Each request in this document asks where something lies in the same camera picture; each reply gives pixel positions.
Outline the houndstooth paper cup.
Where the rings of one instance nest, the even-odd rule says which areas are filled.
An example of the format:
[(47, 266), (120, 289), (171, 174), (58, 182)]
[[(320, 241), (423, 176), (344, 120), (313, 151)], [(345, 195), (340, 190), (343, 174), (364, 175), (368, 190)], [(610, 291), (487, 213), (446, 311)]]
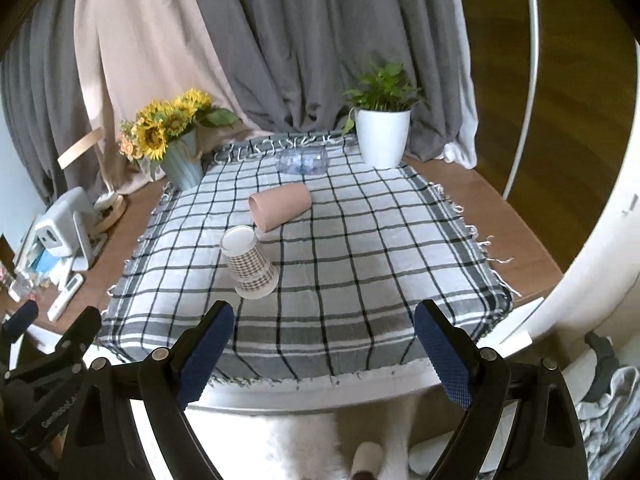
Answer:
[(219, 246), (239, 296), (257, 300), (274, 291), (279, 271), (266, 256), (253, 228), (228, 229), (222, 234)]

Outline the pink cup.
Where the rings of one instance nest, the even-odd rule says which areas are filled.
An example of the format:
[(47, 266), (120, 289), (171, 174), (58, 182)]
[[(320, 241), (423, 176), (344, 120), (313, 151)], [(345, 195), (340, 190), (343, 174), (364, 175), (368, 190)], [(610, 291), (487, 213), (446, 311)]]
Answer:
[(248, 206), (257, 229), (269, 232), (306, 212), (311, 194), (303, 183), (290, 183), (252, 194)]

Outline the clear plastic cup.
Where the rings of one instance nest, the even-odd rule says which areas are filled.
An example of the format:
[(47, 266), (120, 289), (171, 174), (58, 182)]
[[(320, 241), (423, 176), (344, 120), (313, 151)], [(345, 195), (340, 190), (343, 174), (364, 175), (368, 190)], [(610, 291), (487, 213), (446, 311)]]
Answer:
[(320, 148), (289, 148), (278, 155), (277, 172), (281, 174), (297, 174), (298, 176), (318, 176), (325, 174), (329, 168), (328, 152)]

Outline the white remote control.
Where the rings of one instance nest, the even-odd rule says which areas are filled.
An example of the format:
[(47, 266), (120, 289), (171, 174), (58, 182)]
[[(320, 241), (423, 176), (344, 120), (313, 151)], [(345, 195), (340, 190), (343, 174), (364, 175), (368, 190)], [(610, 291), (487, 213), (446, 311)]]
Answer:
[(70, 303), (70, 300), (74, 298), (76, 292), (78, 292), (82, 284), (84, 284), (84, 281), (85, 278), (80, 273), (75, 273), (67, 281), (47, 312), (47, 317), (50, 322), (55, 323), (61, 317), (66, 307)]

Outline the grey crumpled cloth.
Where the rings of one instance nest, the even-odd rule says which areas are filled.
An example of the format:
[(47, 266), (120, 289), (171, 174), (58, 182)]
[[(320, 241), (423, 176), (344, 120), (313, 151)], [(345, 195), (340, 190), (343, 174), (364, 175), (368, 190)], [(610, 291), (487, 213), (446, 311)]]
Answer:
[(589, 350), (566, 372), (590, 479), (639, 477), (639, 337), (616, 350), (590, 332)]

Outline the white desktop device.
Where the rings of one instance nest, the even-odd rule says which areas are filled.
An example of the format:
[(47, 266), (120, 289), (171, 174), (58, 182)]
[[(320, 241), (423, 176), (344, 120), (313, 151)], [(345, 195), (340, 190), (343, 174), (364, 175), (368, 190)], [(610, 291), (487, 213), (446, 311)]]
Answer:
[(78, 186), (61, 195), (37, 220), (35, 234), (51, 256), (70, 262), (74, 271), (88, 271), (106, 242), (106, 235), (96, 230), (102, 220)]

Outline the round wooden tray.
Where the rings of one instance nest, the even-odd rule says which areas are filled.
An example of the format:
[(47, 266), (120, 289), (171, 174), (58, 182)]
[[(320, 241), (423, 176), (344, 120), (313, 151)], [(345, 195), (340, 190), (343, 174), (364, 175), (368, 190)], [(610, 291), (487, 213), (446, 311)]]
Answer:
[(127, 209), (125, 196), (116, 192), (101, 195), (93, 205), (98, 220), (91, 228), (93, 235), (107, 232), (122, 218)]

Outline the light blue ribbed vase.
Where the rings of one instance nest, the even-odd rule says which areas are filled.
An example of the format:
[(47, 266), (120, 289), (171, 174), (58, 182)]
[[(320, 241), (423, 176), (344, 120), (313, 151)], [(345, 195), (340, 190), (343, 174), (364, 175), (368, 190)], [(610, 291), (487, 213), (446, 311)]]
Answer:
[(168, 144), (160, 166), (179, 192), (196, 188), (203, 179), (202, 150), (195, 128)]

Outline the plaid tablecloth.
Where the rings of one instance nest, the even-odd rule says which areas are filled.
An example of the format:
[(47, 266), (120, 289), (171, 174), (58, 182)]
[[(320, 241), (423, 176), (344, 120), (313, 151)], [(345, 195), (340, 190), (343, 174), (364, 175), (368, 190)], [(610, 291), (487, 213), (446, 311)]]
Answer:
[(362, 374), (421, 359), (412, 316), (431, 299), (473, 339), (512, 310), (514, 293), (490, 266), (462, 209), (408, 165), (367, 167), (353, 140), (325, 134), (329, 168), (308, 176), (311, 207), (259, 235), (279, 271), (262, 299), (241, 298), (219, 247), (252, 221), (248, 199), (292, 177), (276, 155), (295, 136), (233, 144), (202, 182), (168, 186), (111, 291), (99, 342), (127, 361), (173, 344), (227, 301), (234, 333), (218, 382), (284, 382)]

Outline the wooden chair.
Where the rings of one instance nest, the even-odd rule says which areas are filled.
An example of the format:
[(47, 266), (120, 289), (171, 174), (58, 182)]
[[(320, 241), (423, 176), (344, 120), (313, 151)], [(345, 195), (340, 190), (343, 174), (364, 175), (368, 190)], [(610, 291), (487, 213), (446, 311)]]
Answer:
[(100, 143), (104, 139), (104, 129), (102, 127), (91, 130), (80, 140), (70, 146), (65, 152), (58, 156), (58, 166), (62, 170), (69, 167), (75, 160), (81, 155), (87, 153), (90, 150), (96, 154), (96, 160), (98, 161), (100, 168), (100, 175), (106, 186), (108, 194), (118, 195), (111, 178), (108, 176), (105, 166), (104, 154), (100, 148)]

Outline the sunflower bouquet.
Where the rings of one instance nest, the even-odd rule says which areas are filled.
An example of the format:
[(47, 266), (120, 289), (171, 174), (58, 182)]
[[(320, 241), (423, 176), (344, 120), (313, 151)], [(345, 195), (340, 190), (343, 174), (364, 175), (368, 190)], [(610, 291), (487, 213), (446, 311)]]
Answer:
[(153, 100), (137, 112), (132, 122), (120, 124), (118, 150), (130, 162), (161, 162), (170, 144), (198, 125), (207, 128), (234, 126), (240, 118), (232, 110), (218, 106), (213, 97), (191, 88), (172, 100)]

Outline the beige curtain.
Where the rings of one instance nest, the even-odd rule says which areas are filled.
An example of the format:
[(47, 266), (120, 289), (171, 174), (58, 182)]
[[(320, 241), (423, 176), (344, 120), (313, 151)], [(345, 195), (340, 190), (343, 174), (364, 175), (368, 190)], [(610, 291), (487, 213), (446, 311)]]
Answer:
[(104, 131), (105, 169), (119, 193), (149, 181), (117, 141), (122, 120), (153, 100), (200, 89), (239, 116), (231, 128), (200, 129), (204, 152), (262, 134), (241, 110), (196, 0), (75, 0), (74, 44), (86, 111), (92, 128)]

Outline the white plant pot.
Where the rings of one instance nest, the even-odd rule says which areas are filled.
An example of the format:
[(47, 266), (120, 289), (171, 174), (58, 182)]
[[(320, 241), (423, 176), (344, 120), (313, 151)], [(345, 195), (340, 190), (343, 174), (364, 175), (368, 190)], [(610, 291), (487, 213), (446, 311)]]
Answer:
[(410, 128), (410, 110), (358, 110), (356, 133), (363, 161), (374, 169), (397, 167), (404, 156)]

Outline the grey curtain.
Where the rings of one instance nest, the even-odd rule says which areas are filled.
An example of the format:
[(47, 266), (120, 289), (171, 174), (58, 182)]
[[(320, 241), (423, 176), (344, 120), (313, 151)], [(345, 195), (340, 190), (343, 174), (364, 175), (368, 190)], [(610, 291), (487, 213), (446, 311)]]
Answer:
[[(401, 62), (422, 100), (408, 155), (477, 162), (477, 111), (461, 0), (196, 0), (241, 110), (262, 134), (340, 128), (344, 92), (371, 62)], [(1, 102), (36, 192), (52, 202), (105, 184), (93, 150), (58, 156), (92, 128), (74, 44), (75, 0), (1, 0)]]

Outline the green potted plant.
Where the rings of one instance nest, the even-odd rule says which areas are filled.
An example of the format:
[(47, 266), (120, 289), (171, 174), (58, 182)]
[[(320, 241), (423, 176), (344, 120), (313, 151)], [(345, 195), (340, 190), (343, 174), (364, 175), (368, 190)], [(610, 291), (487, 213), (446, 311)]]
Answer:
[(369, 112), (396, 113), (411, 110), (420, 102), (423, 92), (414, 86), (401, 62), (372, 64), (363, 74), (355, 88), (347, 89), (344, 98), (349, 111), (342, 133), (352, 131), (356, 126), (356, 113)]

